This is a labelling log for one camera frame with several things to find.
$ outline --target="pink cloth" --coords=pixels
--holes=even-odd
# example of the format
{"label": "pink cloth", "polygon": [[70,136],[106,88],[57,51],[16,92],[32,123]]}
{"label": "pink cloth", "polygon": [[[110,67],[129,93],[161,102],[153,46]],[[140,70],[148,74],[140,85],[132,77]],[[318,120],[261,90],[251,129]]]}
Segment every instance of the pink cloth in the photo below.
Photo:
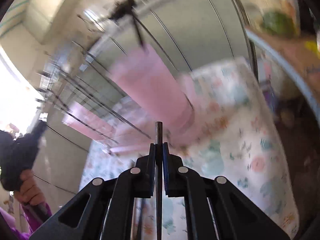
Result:
{"label": "pink cloth", "polygon": [[106,137],[110,137],[113,134],[113,128],[107,122],[90,112],[84,106],[79,104],[78,102],[73,102],[72,106],[70,107],[71,114],[74,115],[76,118],[80,119],[82,122],[86,123],[90,127],[96,129],[98,132],[104,134],[100,135],[96,131],[92,130],[91,128],[85,126],[78,120],[74,119],[70,115],[66,114],[63,118],[62,122],[73,129],[77,130],[78,132],[88,136],[92,140],[103,140]]}
{"label": "pink cloth", "polygon": [[[47,203],[43,203],[43,205],[45,205],[45,208],[47,210],[47,214],[49,216],[52,216],[52,212],[50,210],[49,205]],[[8,226],[11,228],[12,232],[15,234],[15,236],[19,240],[28,240],[30,238],[30,236],[32,235],[32,233],[34,231],[36,231],[41,226],[41,223],[39,223],[38,220],[35,217],[33,217],[32,214],[27,209],[25,209],[25,207],[23,205],[22,205],[22,208],[23,208],[25,217],[27,219],[27,222],[29,224],[29,233],[21,233],[21,232],[19,232],[16,229],[14,217],[9,215],[2,208],[0,208],[0,213],[4,217],[4,220],[7,222]]]}
{"label": "pink cloth", "polygon": [[170,131],[183,129],[193,110],[185,94],[151,45],[116,61],[110,78]]}
{"label": "pink cloth", "polygon": [[4,211],[4,209],[1,207],[0,207],[0,213],[2,214],[4,220],[7,222],[9,227],[14,228],[16,226],[15,218],[12,215],[8,214],[6,211]]}

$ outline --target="purple sleeve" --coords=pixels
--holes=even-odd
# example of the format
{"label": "purple sleeve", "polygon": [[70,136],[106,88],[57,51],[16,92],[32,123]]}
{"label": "purple sleeve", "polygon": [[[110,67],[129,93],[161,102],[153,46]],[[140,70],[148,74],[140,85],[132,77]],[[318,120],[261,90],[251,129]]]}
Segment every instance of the purple sleeve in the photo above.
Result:
{"label": "purple sleeve", "polygon": [[[42,223],[38,221],[37,218],[34,217],[25,206],[22,205],[22,208],[23,208],[25,217],[27,219],[27,222],[29,224],[30,232],[21,233],[16,228],[11,228],[11,230],[18,237],[19,240],[28,240],[29,237],[32,235],[32,233],[36,231],[38,227],[42,225]],[[48,215],[52,216],[50,207],[47,203],[43,203],[43,208],[46,209]]]}
{"label": "purple sleeve", "polygon": [[[46,212],[46,214],[48,214],[49,216],[52,216],[50,207],[47,203],[41,203],[40,205],[43,206],[43,210]],[[33,233],[38,229],[39,226],[42,225],[42,222],[39,221],[35,216],[33,216],[30,210],[26,206],[22,205],[22,208],[23,208],[26,220],[29,224],[30,232]]]}

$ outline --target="metal pole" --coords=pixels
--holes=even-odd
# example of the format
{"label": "metal pole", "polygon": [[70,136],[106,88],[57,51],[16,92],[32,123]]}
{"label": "metal pole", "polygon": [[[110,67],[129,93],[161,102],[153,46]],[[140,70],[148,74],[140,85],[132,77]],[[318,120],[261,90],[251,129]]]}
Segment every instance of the metal pole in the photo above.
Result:
{"label": "metal pole", "polygon": [[103,78],[105,81],[107,81],[120,95],[122,95],[123,97],[126,96],[125,93],[123,93],[119,88],[117,88],[114,84],[112,84],[112,82],[113,82],[112,80],[110,80],[110,79],[107,78],[106,76],[102,75],[102,74],[94,67],[94,65],[93,65],[91,62],[87,61],[87,63],[89,63],[90,67],[92,67],[93,70],[94,70],[95,72],[97,72],[100,76],[102,76],[102,78]]}
{"label": "metal pole", "polygon": [[124,49],[119,45],[118,42],[116,42],[112,37],[110,37],[110,39],[113,41],[113,43],[114,43],[119,49],[121,49],[121,51],[122,51],[125,55],[127,55],[126,52],[124,51]]}
{"label": "metal pole", "polygon": [[115,112],[112,108],[110,108],[109,106],[105,105],[104,103],[102,103],[100,100],[96,99],[92,94],[90,94],[83,86],[81,86],[79,83],[77,83],[72,77],[69,76],[68,73],[64,72],[61,68],[60,71],[65,75],[66,79],[68,79],[68,82],[73,82],[76,86],[80,87],[83,91],[81,91],[85,96],[89,97],[93,102],[95,102],[96,104],[100,105],[101,107],[107,109],[110,111],[110,113],[118,118],[120,121],[127,123],[128,125],[130,125],[132,128],[134,128],[135,130],[139,131],[141,134],[145,135],[146,137],[148,137],[149,139],[151,139],[151,137],[144,133],[143,131],[141,131],[138,127],[136,127],[135,125],[133,125],[132,123],[130,123],[128,120],[124,119],[121,115],[119,115],[117,112]]}
{"label": "metal pole", "polygon": [[157,240],[162,232],[162,122],[156,122],[156,225]]}
{"label": "metal pole", "polygon": [[228,44],[229,44],[229,47],[230,47],[230,51],[231,51],[232,57],[233,57],[233,58],[235,58],[235,56],[233,55],[233,51],[232,51],[231,45],[230,45],[230,41],[229,41],[228,34],[227,34],[227,32],[226,32],[226,30],[225,30],[225,28],[224,28],[223,24],[222,24],[222,21],[221,21],[221,19],[220,19],[220,16],[219,16],[219,14],[218,14],[218,12],[217,12],[216,8],[214,7],[213,3],[211,2],[211,0],[208,0],[208,1],[209,1],[209,3],[211,4],[211,7],[212,7],[212,9],[214,10],[214,12],[215,12],[215,14],[216,14],[217,18],[219,19],[219,22],[220,22],[221,27],[222,27],[222,29],[223,29],[224,35],[225,35],[225,36],[226,36],[226,38],[227,38],[227,41],[228,41]]}
{"label": "metal pole", "polygon": [[147,29],[147,27],[145,27],[145,25],[138,19],[136,18],[137,22],[144,28],[144,30],[150,35],[150,37],[153,39],[153,41],[159,46],[159,48],[162,50],[162,52],[164,53],[164,55],[167,57],[167,59],[170,61],[172,67],[176,70],[179,71],[178,69],[176,69],[176,67],[174,66],[171,58],[169,57],[169,55],[165,52],[164,48],[162,48],[162,46],[160,45],[160,43],[156,40],[156,38],[152,35],[152,33]]}
{"label": "metal pole", "polygon": [[254,48],[254,43],[249,40],[247,33],[245,31],[245,28],[244,28],[246,25],[250,25],[249,17],[247,15],[247,13],[245,12],[241,1],[239,1],[239,0],[231,0],[231,1],[233,3],[233,6],[236,9],[238,18],[240,20],[241,28],[244,33],[244,39],[247,44],[248,55],[249,55],[250,65],[251,65],[253,74],[254,74],[255,78],[257,79],[257,81],[259,82],[256,50]]}
{"label": "metal pole", "polygon": [[97,58],[96,58],[94,55],[92,55],[90,52],[88,52],[88,51],[87,51],[84,47],[82,47],[79,43],[76,43],[75,41],[72,41],[72,43],[74,43],[75,45],[77,45],[78,47],[80,47],[87,55],[89,55],[90,57],[92,57],[92,58],[95,60],[95,62],[97,62],[101,67],[104,68],[105,71],[108,71],[108,70],[102,65],[102,63],[100,63],[100,62],[97,60]]}
{"label": "metal pole", "polygon": [[77,117],[75,117],[73,114],[71,114],[71,113],[69,112],[68,106],[60,99],[60,97],[57,96],[55,93],[53,93],[51,90],[49,90],[49,91],[54,95],[55,98],[57,98],[57,100],[60,101],[60,103],[62,103],[62,106],[65,108],[65,109],[61,108],[61,110],[62,110],[63,112],[65,112],[66,114],[70,115],[72,118],[76,119],[78,122],[82,123],[83,125],[85,125],[85,126],[88,127],[89,129],[97,132],[99,135],[105,137],[105,139],[110,139],[111,141],[113,141],[113,142],[115,142],[116,144],[118,144],[118,142],[117,142],[116,140],[113,140],[112,138],[110,138],[110,137],[106,136],[105,134],[99,132],[97,129],[91,127],[90,125],[86,124],[85,122],[81,121],[80,119],[78,119]]}
{"label": "metal pole", "polygon": [[141,35],[141,32],[140,32],[140,29],[139,29],[139,26],[137,24],[137,20],[136,20],[136,15],[135,13],[132,11],[132,8],[129,9],[128,13],[132,16],[132,24],[135,28],[135,31],[137,33],[137,36],[138,36],[138,41],[139,41],[139,44],[142,48],[144,48],[144,40],[142,38],[142,35]]}
{"label": "metal pole", "polygon": [[164,25],[164,23],[159,19],[159,17],[156,15],[156,13],[153,10],[150,10],[150,12],[152,13],[152,15],[157,19],[157,21],[160,23],[160,25],[162,26],[162,28],[164,28],[165,32],[169,35],[169,37],[171,38],[172,42],[175,44],[175,46],[177,47],[178,51],[180,52],[181,56],[183,57],[184,61],[186,62],[186,64],[188,65],[188,67],[190,68],[190,70],[192,71],[192,68],[190,67],[186,57],[184,56],[184,54],[182,53],[180,47],[178,46],[178,44],[176,43],[175,39],[172,37],[171,33],[168,31],[167,27]]}
{"label": "metal pole", "polygon": [[[94,92],[99,93],[99,91],[97,91],[96,89],[94,89],[93,87],[91,87],[86,81],[84,81],[82,78],[80,78],[79,76],[76,76],[76,78],[78,78],[79,80],[81,80],[84,84],[86,84],[88,87],[90,87],[90,89],[92,89]],[[115,104],[115,102],[113,102],[112,100],[110,100],[109,98],[104,97],[105,99],[107,99],[109,102],[111,102],[112,104]]]}

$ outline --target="screw head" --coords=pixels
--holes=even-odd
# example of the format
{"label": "screw head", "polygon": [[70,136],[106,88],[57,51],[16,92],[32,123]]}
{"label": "screw head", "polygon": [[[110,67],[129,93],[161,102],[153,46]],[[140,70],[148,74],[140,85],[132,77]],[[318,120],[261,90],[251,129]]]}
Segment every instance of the screw head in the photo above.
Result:
{"label": "screw head", "polygon": [[181,166],[181,167],[178,168],[178,171],[180,173],[187,173],[188,172],[188,168],[185,167],[185,166]]}
{"label": "screw head", "polygon": [[133,168],[130,170],[130,172],[131,172],[132,174],[139,174],[139,173],[140,173],[140,169],[137,168],[137,167],[133,167]]}
{"label": "screw head", "polygon": [[227,179],[223,176],[219,176],[219,177],[217,177],[217,182],[219,184],[225,184],[227,182]]}
{"label": "screw head", "polygon": [[101,185],[103,182],[103,179],[101,178],[95,178],[93,181],[92,181],[92,184],[95,185],[95,186],[99,186]]}

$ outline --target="wire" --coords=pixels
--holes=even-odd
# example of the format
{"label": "wire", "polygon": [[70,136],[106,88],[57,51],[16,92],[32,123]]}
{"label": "wire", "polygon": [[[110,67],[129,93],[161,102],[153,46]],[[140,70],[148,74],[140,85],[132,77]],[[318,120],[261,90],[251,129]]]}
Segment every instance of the wire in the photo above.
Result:
{"label": "wire", "polygon": [[79,147],[80,149],[88,152],[87,149],[81,147],[80,145],[74,143],[73,141],[70,141],[68,138],[64,137],[62,134],[60,134],[59,132],[57,132],[55,129],[51,128],[48,124],[47,124],[47,127],[48,127],[50,130],[54,131],[56,134],[58,134],[58,135],[60,135],[61,137],[63,137],[65,140],[69,141],[70,143],[74,144],[75,146]]}
{"label": "wire", "polygon": [[[76,76],[76,78],[80,79],[84,84],[86,84],[88,87],[90,87],[90,89],[92,89],[93,91],[99,93],[97,90],[95,90],[93,87],[91,87],[88,83],[86,83],[83,79],[81,79],[80,77]],[[106,100],[110,101],[110,103],[115,104],[115,102],[113,102],[112,100],[110,100],[109,98],[104,97]]]}
{"label": "wire", "polygon": [[126,94],[124,94],[121,90],[119,90],[119,88],[117,88],[115,85],[113,85],[113,84],[111,83],[111,82],[112,82],[111,79],[109,79],[109,78],[107,78],[106,76],[102,75],[102,74],[94,67],[94,65],[93,65],[91,62],[89,62],[89,61],[87,61],[87,62],[89,63],[90,67],[92,67],[92,68],[94,69],[94,71],[96,71],[100,76],[102,76],[103,79],[104,79],[105,81],[107,81],[115,90],[117,90],[120,95],[126,96]]}
{"label": "wire", "polygon": [[136,30],[136,33],[137,33],[137,36],[138,36],[138,40],[139,40],[139,44],[142,48],[144,48],[145,46],[145,42],[142,38],[142,35],[141,35],[141,32],[139,30],[139,27],[138,27],[138,24],[137,24],[137,20],[136,20],[136,15],[135,13],[132,11],[132,6],[130,6],[130,8],[128,8],[128,13],[132,16],[132,23],[133,23],[133,26]]}
{"label": "wire", "polygon": [[65,78],[68,82],[70,83],[74,83],[76,84],[78,87],[80,87],[83,91],[85,91],[85,93],[83,91],[81,91],[84,95],[88,96],[88,94],[91,96],[91,100],[94,101],[96,104],[106,108],[107,110],[109,110],[109,112],[116,118],[118,118],[119,120],[121,120],[122,122],[127,123],[128,125],[130,125],[132,128],[134,128],[135,130],[139,131],[141,134],[145,135],[147,138],[151,139],[151,137],[144,133],[143,131],[141,131],[138,127],[136,127],[135,125],[133,125],[132,123],[130,123],[128,120],[126,120],[125,118],[123,118],[121,115],[119,115],[117,112],[115,112],[112,108],[110,108],[109,106],[105,105],[103,102],[99,101],[98,99],[96,99],[93,95],[91,95],[90,93],[88,93],[88,91],[81,86],[78,82],[76,82],[72,77],[70,77],[70,75],[66,72],[64,72],[62,69],[60,69],[61,72],[63,72],[63,74],[65,75]]}
{"label": "wire", "polygon": [[73,191],[70,191],[70,190],[67,190],[67,189],[64,189],[64,188],[62,188],[62,187],[56,186],[56,185],[54,185],[54,184],[52,184],[52,183],[50,183],[50,182],[47,182],[46,180],[41,179],[40,177],[38,177],[38,176],[35,175],[35,174],[33,174],[33,176],[35,176],[36,178],[38,178],[38,179],[40,179],[40,180],[42,180],[42,181],[44,181],[44,182],[46,182],[46,183],[48,183],[48,184],[50,184],[50,185],[52,185],[52,186],[55,186],[55,187],[57,187],[57,188],[59,188],[59,189],[62,189],[62,190],[64,190],[64,191],[66,191],[66,192],[69,192],[69,193],[72,193],[72,194],[74,194],[74,195],[77,195],[77,193],[75,193],[75,192],[73,192]]}
{"label": "wire", "polygon": [[83,122],[82,120],[80,120],[79,118],[77,118],[77,117],[75,117],[73,114],[71,114],[71,113],[69,112],[68,106],[67,106],[65,103],[63,103],[63,101],[62,101],[55,93],[53,93],[52,91],[51,91],[51,93],[62,103],[63,107],[66,108],[66,110],[63,109],[63,108],[61,108],[62,111],[64,111],[66,114],[70,115],[72,118],[76,119],[78,122],[82,123],[82,124],[85,125],[86,127],[90,128],[91,130],[97,132],[99,135],[101,135],[101,136],[103,136],[103,137],[106,137],[105,139],[110,139],[110,140],[113,141],[114,143],[118,144],[118,142],[117,142],[116,140],[113,140],[113,139],[110,138],[109,136],[107,136],[107,135],[99,132],[97,129],[91,127],[90,125],[86,124],[85,122]]}
{"label": "wire", "polygon": [[162,46],[160,45],[160,43],[156,40],[156,38],[152,35],[152,33],[147,29],[147,27],[145,27],[145,25],[136,17],[134,16],[137,20],[137,22],[144,28],[144,30],[149,34],[149,36],[153,39],[153,41],[159,46],[159,48],[162,50],[162,52],[164,53],[164,55],[167,57],[167,59],[170,61],[172,67],[176,70],[179,71],[178,69],[176,69],[176,67],[173,64],[173,61],[171,60],[171,58],[169,57],[169,55],[165,52],[164,48],[162,48]]}

